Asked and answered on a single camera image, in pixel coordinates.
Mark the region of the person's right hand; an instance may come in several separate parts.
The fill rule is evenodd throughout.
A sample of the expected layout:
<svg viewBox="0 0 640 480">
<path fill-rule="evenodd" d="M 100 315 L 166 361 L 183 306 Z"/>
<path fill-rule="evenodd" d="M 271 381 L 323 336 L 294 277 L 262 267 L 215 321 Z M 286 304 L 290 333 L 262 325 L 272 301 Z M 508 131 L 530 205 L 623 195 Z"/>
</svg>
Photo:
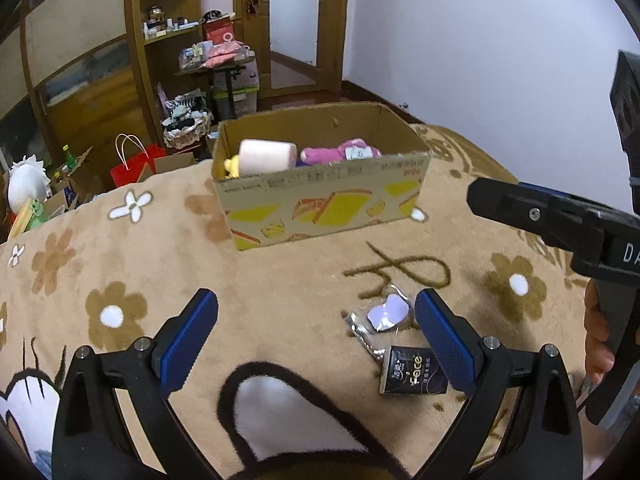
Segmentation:
<svg viewBox="0 0 640 480">
<path fill-rule="evenodd" d="M 608 348 L 610 330 L 601 312 L 596 283 L 588 282 L 585 291 L 585 370 L 593 385 L 599 385 L 612 370 L 615 356 Z"/>
</svg>

